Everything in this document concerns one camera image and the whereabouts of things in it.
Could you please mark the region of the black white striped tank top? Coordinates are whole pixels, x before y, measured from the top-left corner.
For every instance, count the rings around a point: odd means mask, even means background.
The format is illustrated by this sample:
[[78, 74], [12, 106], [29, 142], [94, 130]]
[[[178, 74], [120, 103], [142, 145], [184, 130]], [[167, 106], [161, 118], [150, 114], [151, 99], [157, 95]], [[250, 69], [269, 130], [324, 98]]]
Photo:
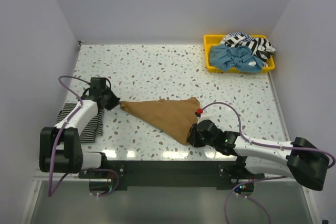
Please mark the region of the black white striped tank top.
[[[61, 122], [74, 108], [76, 103], [65, 103], [57, 116], [57, 123]], [[103, 135], [103, 110], [99, 111], [80, 133], [82, 143], [94, 143], [98, 136]]]

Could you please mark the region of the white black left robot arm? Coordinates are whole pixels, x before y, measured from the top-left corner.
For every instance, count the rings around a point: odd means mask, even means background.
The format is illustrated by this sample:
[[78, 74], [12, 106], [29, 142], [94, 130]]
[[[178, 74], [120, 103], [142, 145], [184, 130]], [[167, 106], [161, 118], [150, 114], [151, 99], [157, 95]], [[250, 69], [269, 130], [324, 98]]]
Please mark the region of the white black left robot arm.
[[83, 152], [80, 134], [102, 110], [112, 110], [120, 99], [112, 92], [107, 78], [92, 77], [75, 108], [53, 127], [40, 132], [39, 168], [49, 173], [78, 173], [90, 169], [97, 178], [108, 174], [109, 165], [100, 152]]

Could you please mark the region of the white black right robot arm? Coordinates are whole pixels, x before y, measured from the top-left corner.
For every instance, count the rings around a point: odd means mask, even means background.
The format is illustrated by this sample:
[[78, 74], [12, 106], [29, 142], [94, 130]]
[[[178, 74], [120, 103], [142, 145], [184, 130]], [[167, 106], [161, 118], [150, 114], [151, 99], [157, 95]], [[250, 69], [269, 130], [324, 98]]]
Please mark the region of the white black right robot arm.
[[330, 159], [305, 138], [293, 142], [245, 140], [240, 133], [222, 131], [212, 121], [204, 120], [191, 127], [187, 142], [193, 147], [213, 147], [226, 156], [235, 156], [219, 168], [219, 174], [231, 179], [248, 179], [266, 174], [293, 178], [300, 185], [321, 191]]

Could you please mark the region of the tan tank top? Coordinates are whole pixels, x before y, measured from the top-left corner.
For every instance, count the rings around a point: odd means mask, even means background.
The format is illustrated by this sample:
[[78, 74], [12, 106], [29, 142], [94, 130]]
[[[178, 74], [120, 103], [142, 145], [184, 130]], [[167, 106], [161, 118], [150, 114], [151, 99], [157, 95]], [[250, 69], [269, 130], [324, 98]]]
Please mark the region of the tan tank top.
[[122, 101], [121, 109], [163, 131], [178, 143], [188, 145], [190, 130], [198, 122], [196, 97], [187, 100]]

